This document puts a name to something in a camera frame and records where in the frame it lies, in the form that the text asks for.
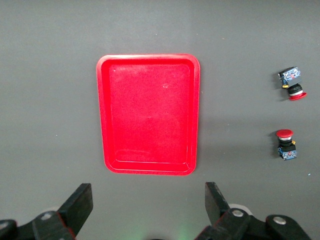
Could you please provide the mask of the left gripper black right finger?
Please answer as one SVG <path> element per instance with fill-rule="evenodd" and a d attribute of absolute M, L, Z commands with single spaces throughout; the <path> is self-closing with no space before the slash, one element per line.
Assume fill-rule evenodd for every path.
<path fill-rule="evenodd" d="M 291 217 L 272 214 L 258 220 L 238 207 L 231 208 L 215 182 L 205 183 L 205 209 L 210 220 L 197 240 L 309 240 Z"/>

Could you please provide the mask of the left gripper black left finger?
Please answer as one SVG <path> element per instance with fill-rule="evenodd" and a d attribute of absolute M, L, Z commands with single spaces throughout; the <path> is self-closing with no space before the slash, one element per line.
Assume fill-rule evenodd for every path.
<path fill-rule="evenodd" d="M 82 183 L 58 210 L 42 212 L 18 226 L 14 219 L 0 221 L 2 240 L 75 240 L 93 210 L 92 185 Z"/>

